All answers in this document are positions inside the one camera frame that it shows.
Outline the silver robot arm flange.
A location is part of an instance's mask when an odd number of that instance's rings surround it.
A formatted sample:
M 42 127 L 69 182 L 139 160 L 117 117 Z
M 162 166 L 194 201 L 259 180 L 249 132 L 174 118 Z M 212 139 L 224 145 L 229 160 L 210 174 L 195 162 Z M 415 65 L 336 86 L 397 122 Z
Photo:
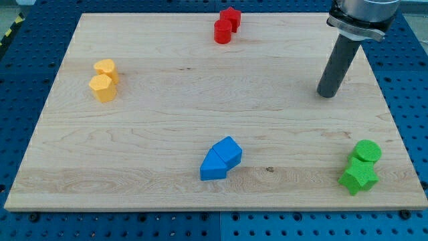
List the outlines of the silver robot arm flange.
M 382 42 L 400 4 L 401 0 L 333 0 L 326 22 L 352 41 Z

